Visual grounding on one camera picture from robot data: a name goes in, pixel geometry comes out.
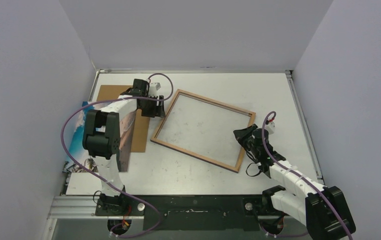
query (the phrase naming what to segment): gray wall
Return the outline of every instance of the gray wall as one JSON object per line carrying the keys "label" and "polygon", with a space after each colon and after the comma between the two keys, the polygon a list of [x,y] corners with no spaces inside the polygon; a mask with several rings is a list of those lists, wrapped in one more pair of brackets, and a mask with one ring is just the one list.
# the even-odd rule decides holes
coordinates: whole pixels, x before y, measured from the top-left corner
{"label": "gray wall", "polygon": [[355,239],[381,239],[381,1],[333,1],[294,80],[325,182],[344,191]]}
{"label": "gray wall", "polygon": [[0,0],[0,239],[40,239],[94,74],[58,0]]}
{"label": "gray wall", "polygon": [[104,69],[294,69],[333,0],[60,0]]}

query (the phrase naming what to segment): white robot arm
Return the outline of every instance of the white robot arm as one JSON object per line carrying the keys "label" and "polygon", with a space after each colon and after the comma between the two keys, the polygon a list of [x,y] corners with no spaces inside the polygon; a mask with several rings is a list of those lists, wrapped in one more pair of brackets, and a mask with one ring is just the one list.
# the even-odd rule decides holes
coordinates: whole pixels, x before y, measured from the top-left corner
{"label": "white robot arm", "polygon": [[308,178],[273,150],[269,143],[269,134],[275,132],[273,120],[266,117],[264,128],[253,124],[233,131],[238,143],[258,166],[259,173],[280,184],[262,192],[265,206],[272,212],[279,210],[298,220],[307,227],[313,239],[336,240],[347,236],[348,232],[355,232],[356,226],[342,191]]}
{"label": "white robot arm", "polygon": [[133,87],[118,97],[124,100],[87,112],[83,147],[93,157],[101,177],[107,180],[102,182],[101,200],[108,201],[112,205],[116,205],[115,202],[121,202],[121,193],[112,189],[107,183],[125,190],[117,163],[117,153],[121,142],[120,121],[137,109],[142,109],[142,116],[145,117],[165,117],[162,101],[139,99],[139,97],[163,99],[162,95],[157,96],[160,87],[159,82],[149,83],[147,80],[135,79]]}

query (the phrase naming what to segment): black bracket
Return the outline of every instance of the black bracket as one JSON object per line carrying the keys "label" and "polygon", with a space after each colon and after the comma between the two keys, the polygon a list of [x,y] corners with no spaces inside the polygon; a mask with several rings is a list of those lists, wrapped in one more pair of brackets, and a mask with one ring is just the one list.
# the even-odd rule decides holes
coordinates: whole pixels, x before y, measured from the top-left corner
{"label": "black bracket", "polygon": [[[163,100],[164,96],[148,96],[149,94],[149,83],[146,80],[137,79],[133,80],[133,87],[129,88],[126,92],[123,92],[122,95],[130,95],[134,97],[145,97],[149,99],[159,99]],[[153,101],[148,99],[138,99],[137,100],[137,109],[142,110],[143,117],[160,117],[165,118],[166,113],[164,112],[164,103],[162,101]]]}
{"label": "black bracket", "polygon": [[[97,128],[105,126],[105,132]],[[91,109],[87,111],[84,122],[83,148],[92,157],[110,159],[119,151],[120,146],[120,117],[116,112],[103,112]]]}
{"label": "black bracket", "polygon": [[[333,186],[331,188],[325,187],[322,193],[336,209],[348,230],[354,233],[356,225],[342,191]],[[313,239],[335,240],[347,235],[338,219],[318,193],[309,193],[305,198],[305,211],[307,230]]]}

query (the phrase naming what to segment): screw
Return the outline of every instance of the screw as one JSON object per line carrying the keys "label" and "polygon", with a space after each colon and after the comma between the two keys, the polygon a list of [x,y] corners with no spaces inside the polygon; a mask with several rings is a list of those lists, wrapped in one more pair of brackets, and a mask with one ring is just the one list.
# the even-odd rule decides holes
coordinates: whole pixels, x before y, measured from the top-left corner
{"label": "screw", "polygon": [[143,203],[139,203],[139,204],[137,205],[137,210],[138,210],[139,212],[142,212],[144,209],[145,209],[145,204],[143,204]]}
{"label": "screw", "polygon": [[253,204],[248,202],[247,204],[245,204],[245,209],[251,211],[253,209]]}

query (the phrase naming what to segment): white table surface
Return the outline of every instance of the white table surface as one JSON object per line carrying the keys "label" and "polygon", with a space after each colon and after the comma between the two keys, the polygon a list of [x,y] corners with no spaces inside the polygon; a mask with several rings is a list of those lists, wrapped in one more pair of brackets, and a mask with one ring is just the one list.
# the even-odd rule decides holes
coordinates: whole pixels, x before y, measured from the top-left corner
{"label": "white table surface", "polygon": [[[317,180],[315,167],[298,117],[291,90],[284,73],[169,73],[174,91],[182,89],[256,112],[255,123],[261,127],[267,113],[277,112],[276,132],[269,136],[274,149],[298,167],[306,176]],[[148,73],[101,73],[92,100],[101,85],[131,85],[133,79],[146,79]],[[168,96],[170,85],[162,76],[158,94]],[[170,100],[164,102],[165,110]],[[161,119],[152,118],[146,152],[132,153],[128,172],[120,178],[126,191],[135,195],[245,195],[260,194],[279,183],[264,174],[249,177],[245,169],[252,161],[245,156],[239,173],[212,165],[178,151],[150,142]],[[252,165],[250,174],[257,169]],[[93,195],[101,181],[89,173],[72,173],[67,195]]]}

